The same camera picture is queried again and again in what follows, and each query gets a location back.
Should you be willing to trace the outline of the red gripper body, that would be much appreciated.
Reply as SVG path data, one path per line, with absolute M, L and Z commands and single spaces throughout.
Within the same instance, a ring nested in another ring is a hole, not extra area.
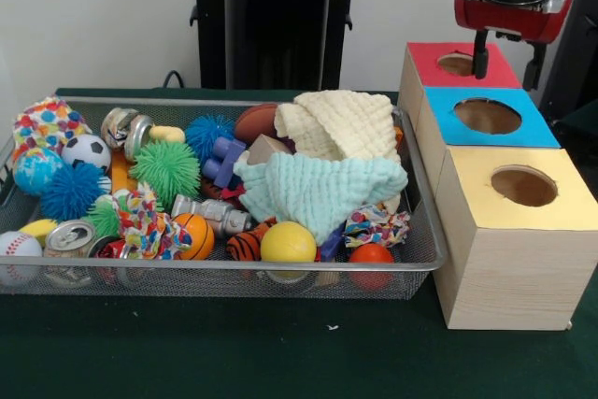
M 494 31 L 549 44 L 565 23 L 573 0 L 545 0 L 537 4 L 510 6 L 490 0 L 454 0 L 456 22 L 463 28 Z

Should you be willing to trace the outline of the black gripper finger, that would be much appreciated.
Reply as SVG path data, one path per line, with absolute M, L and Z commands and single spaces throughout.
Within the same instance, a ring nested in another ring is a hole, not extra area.
M 472 74 L 476 79 L 484 79 L 487 75 L 489 53 L 486 48 L 487 30 L 476 31 L 472 60 Z
M 522 88 L 529 92 L 538 88 L 548 44 L 534 41 L 527 41 L 527 44 L 533 48 L 534 54 L 526 65 Z

